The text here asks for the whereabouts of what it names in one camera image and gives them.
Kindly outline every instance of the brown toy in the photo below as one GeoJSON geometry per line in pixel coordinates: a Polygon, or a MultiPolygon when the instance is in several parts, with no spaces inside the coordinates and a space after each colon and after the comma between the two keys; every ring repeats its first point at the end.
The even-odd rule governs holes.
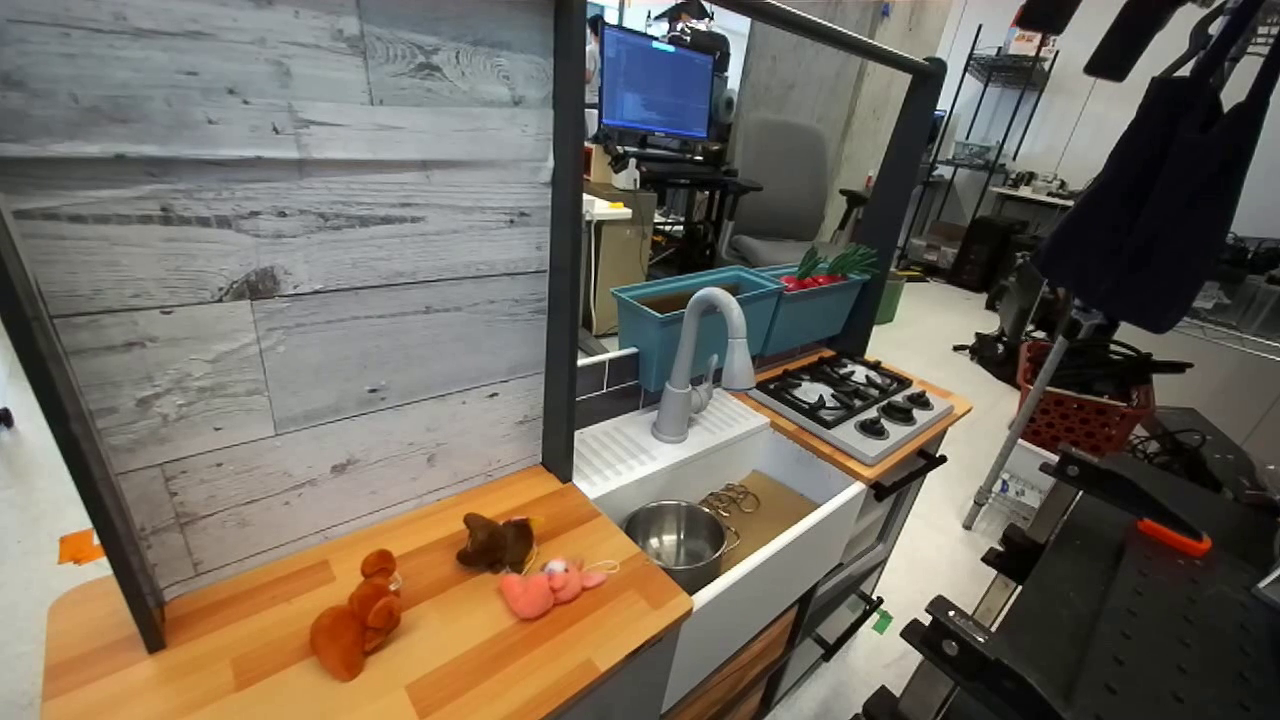
{"type": "Polygon", "coordinates": [[[532,525],[521,519],[486,519],[479,513],[465,517],[466,525],[466,546],[456,551],[456,558],[470,571],[524,571],[532,551],[532,525]]]}
{"type": "Polygon", "coordinates": [[[360,584],[313,622],[313,650],[335,678],[357,678],[362,654],[378,650],[401,627],[397,554],[375,546],[360,558],[360,584]]]}

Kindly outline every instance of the office chair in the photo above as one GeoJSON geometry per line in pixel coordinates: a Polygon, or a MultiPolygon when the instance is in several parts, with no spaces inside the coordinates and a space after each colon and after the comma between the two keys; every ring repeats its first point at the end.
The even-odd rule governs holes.
{"type": "Polygon", "coordinates": [[[757,178],[731,200],[720,256],[757,269],[795,269],[812,243],[840,247],[865,190],[840,189],[843,214],[831,240],[821,237],[831,190],[826,138],[791,119],[743,119],[734,128],[734,169],[757,178]]]}

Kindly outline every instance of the orange toy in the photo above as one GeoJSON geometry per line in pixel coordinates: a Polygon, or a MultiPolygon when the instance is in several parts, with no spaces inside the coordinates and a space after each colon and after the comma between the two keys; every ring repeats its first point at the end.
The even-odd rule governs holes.
{"type": "Polygon", "coordinates": [[[335,678],[357,678],[362,654],[378,650],[401,627],[397,554],[375,546],[360,558],[360,584],[348,602],[335,602],[313,622],[313,650],[335,678]]]}

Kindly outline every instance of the computer monitor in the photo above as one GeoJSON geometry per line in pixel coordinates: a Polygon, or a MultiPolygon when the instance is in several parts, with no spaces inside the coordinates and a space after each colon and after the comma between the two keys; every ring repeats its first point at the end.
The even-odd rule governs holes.
{"type": "Polygon", "coordinates": [[[712,138],[712,65],[709,53],[603,23],[599,131],[654,142],[712,138]]]}

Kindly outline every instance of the butcher block counter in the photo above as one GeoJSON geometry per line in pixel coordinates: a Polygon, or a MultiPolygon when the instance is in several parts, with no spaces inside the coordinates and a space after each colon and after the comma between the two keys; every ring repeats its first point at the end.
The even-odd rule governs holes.
{"type": "Polygon", "coordinates": [[[44,717],[547,717],[687,615],[692,600],[574,489],[538,468],[411,517],[295,551],[167,602],[148,654],[112,581],[52,609],[44,717]],[[529,569],[552,554],[610,576],[536,622],[517,622],[496,576],[456,565],[465,513],[529,517],[529,569]],[[360,554],[401,554],[405,622],[351,683],[306,654],[317,613],[360,581],[360,554]]]}

